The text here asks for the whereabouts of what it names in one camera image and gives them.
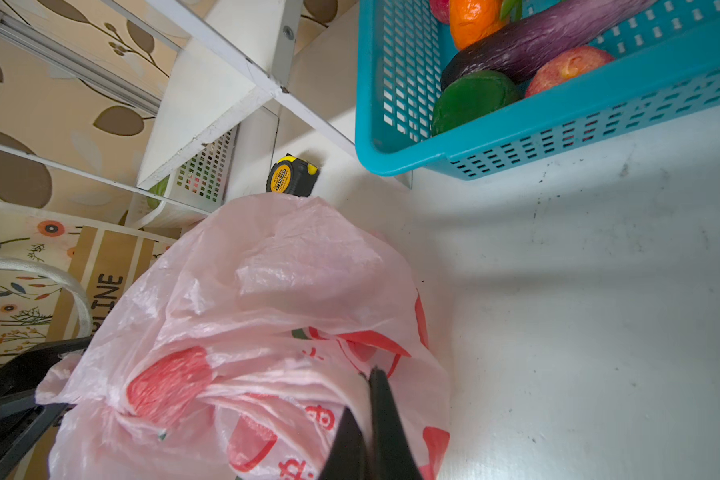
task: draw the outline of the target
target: green vegetable in basket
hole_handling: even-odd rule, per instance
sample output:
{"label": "green vegetable in basket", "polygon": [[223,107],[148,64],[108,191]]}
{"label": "green vegetable in basket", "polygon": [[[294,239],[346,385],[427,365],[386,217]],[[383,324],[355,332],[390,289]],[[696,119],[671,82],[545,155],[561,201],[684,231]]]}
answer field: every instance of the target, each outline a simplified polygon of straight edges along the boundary
{"label": "green vegetable in basket", "polygon": [[482,71],[466,75],[445,89],[434,104],[432,136],[466,124],[520,100],[509,77]]}
{"label": "green vegetable in basket", "polygon": [[[157,185],[150,188],[149,192],[154,195],[164,196],[166,194],[166,188],[168,187],[168,177],[163,178]],[[146,198],[146,204],[154,210],[160,205],[160,200],[157,198]]]}

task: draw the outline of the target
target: white bag handle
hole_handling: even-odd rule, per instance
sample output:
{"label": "white bag handle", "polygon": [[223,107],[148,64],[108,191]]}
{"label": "white bag handle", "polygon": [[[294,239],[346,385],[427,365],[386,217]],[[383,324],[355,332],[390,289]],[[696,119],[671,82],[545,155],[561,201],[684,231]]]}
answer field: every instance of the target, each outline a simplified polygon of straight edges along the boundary
{"label": "white bag handle", "polygon": [[75,305],[77,306],[77,322],[80,325],[80,328],[77,331],[77,338],[90,336],[93,319],[91,319],[90,310],[88,310],[88,296],[86,295],[80,282],[73,278],[72,275],[56,268],[55,266],[39,264],[37,262],[30,262],[19,258],[10,258],[7,256],[0,256],[0,270],[20,270],[23,272],[31,272],[33,274],[47,276],[67,289],[67,291],[72,294]]}

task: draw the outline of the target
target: blue plastic basket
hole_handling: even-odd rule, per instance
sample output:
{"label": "blue plastic basket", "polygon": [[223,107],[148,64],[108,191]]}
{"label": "blue plastic basket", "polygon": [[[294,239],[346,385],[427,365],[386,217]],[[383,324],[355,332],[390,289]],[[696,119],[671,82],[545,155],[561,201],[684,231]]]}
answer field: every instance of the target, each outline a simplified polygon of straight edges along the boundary
{"label": "blue plastic basket", "polygon": [[426,167],[474,180],[720,104],[720,0],[659,0],[592,45],[616,62],[430,138],[456,54],[449,27],[428,0],[361,0],[358,157],[378,175]]}

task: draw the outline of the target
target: white countertop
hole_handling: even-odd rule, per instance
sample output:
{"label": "white countertop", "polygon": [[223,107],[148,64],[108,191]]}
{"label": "white countertop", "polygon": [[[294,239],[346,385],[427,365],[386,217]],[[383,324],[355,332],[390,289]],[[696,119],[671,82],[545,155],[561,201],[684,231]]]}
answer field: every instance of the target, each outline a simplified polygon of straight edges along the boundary
{"label": "white countertop", "polygon": [[[289,85],[351,138],[357,11]],[[452,376],[441,480],[720,478],[720,107],[471,182],[416,170],[410,191],[289,112],[285,152],[417,272]]]}

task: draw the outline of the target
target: pink plastic bag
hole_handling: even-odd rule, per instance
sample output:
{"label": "pink plastic bag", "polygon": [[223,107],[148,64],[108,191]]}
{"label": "pink plastic bag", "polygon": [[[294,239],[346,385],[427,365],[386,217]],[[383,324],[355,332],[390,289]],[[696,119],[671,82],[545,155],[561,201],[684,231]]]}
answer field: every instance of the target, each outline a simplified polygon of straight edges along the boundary
{"label": "pink plastic bag", "polygon": [[220,208],[133,284],[77,360],[38,388],[43,403],[77,404],[50,454],[57,480],[317,478],[345,406],[370,438],[359,373],[374,366],[425,480],[450,438],[448,378],[410,266],[319,198]]}

